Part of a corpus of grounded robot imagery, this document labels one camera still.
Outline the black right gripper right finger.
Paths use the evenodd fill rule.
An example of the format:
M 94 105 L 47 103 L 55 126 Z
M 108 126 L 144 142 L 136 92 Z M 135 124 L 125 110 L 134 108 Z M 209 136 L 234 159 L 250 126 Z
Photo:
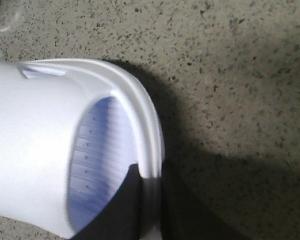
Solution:
M 229 227 L 195 196 L 171 162 L 162 166 L 162 227 L 171 240 L 227 240 Z

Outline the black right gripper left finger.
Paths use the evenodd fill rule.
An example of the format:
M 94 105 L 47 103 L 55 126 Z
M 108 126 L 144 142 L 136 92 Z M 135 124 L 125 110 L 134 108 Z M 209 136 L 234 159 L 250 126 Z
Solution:
M 130 165 L 120 188 L 105 208 L 73 240 L 138 240 L 143 182 L 138 165 Z

